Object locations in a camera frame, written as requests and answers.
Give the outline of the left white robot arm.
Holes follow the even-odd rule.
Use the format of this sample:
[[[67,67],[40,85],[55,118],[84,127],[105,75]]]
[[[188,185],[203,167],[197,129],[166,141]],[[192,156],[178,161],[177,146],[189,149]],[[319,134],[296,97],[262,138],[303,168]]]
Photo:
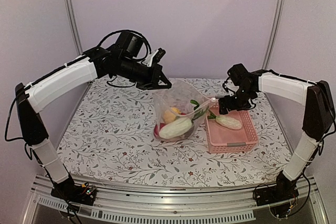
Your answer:
[[[127,53],[125,49],[115,45],[109,49],[92,48],[41,79],[17,87],[17,113],[23,139],[36,154],[52,181],[58,184],[58,192],[67,200],[77,197],[78,188],[68,181],[70,175],[49,140],[40,113],[78,86],[106,75],[128,79],[140,90],[171,87],[159,64],[165,55],[164,49],[155,50],[144,60],[129,58]]]

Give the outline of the red strawberry toy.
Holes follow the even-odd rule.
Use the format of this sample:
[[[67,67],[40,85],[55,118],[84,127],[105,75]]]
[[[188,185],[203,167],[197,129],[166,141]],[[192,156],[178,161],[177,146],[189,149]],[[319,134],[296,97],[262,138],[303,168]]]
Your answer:
[[[155,138],[159,138],[159,137],[160,137],[160,136],[159,136],[159,131],[160,131],[160,129],[161,129],[161,127],[158,126],[158,125],[156,125],[156,126],[154,127],[153,134],[154,134],[154,137],[155,137]]]

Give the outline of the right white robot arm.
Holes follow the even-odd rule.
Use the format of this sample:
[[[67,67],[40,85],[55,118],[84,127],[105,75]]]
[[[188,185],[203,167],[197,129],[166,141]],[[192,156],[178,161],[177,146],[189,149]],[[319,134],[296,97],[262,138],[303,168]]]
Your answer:
[[[250,151],[224,154],[219,161],[235,165],[226,172],[235,186],[274,182],[291,157],[302,134],[302,104],[270,93],[258,93],[256,108],[250,110],[259,142]],[[335,133],[324,140],[321,156],[307,168],[321,194],[335,194]]]

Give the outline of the yellow peach toy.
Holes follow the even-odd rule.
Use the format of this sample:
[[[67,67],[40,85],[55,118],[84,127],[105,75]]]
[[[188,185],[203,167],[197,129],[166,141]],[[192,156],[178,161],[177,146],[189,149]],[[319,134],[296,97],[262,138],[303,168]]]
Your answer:
[[[181,114],[181,111],[176,107],[170,107],[163,114],[163,121],[165,124],[169,124],[177,118],[177,114]]]

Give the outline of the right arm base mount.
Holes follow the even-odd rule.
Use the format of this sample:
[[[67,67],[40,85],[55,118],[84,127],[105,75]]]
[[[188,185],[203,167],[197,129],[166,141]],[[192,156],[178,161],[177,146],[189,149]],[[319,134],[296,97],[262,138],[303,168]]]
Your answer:
[[[259,184],[253,190],[253,199],[257,206],[268,206],[270,213],[277,219],[288,218],[298,204],[298,190],[296,187],[281,193],[277,186]]]

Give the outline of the white radish toy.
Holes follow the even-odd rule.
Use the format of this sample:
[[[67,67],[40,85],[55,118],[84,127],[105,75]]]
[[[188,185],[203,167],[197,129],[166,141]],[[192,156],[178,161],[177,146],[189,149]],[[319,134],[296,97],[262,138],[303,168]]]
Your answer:
[[[190,118],[178,118],[163,126],[159,130],[159,137],[165,140],[186,138],[193,131],[193,122]]]

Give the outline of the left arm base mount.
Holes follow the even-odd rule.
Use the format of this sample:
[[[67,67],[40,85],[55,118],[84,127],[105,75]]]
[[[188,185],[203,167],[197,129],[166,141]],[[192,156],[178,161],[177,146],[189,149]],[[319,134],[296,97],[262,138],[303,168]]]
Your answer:
[[[63,199],[65,202],[75,202],[78,204],[93,206],[97,194],[95,185],[84,183],[76,185],[72,178],[68,178],[61,183],[54,183],[51,195]]]

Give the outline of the pink plastic basket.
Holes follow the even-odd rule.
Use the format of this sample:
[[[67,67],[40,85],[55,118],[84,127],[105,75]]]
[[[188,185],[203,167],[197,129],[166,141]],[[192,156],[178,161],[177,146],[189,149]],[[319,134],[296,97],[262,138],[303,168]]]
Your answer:
[[[232,130],[219,125],[214,119],[205,119],[208,151],[211,154],[248,152],[258,143],[248,111],[231,111],[228,115],[242,124],[241,129]]]

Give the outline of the white radish with green leaf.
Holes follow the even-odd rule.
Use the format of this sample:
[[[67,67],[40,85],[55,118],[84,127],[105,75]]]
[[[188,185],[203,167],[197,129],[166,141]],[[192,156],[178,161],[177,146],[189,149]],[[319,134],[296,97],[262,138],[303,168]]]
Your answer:
[[[240,130],[243,127],[239,120],[228,115],[215,115],[212,111],[209,111],[207,119],[230,130]]]

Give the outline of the clear zip top bag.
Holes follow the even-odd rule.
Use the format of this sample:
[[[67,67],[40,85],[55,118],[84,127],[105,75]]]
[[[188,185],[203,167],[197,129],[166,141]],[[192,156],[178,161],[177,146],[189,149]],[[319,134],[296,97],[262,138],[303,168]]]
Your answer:
[[[186,81],[174,80],[170,89],[153,93],[154,138],[160,141],[189,138],[204,122],[216,101],[215,97],[201,94]]]

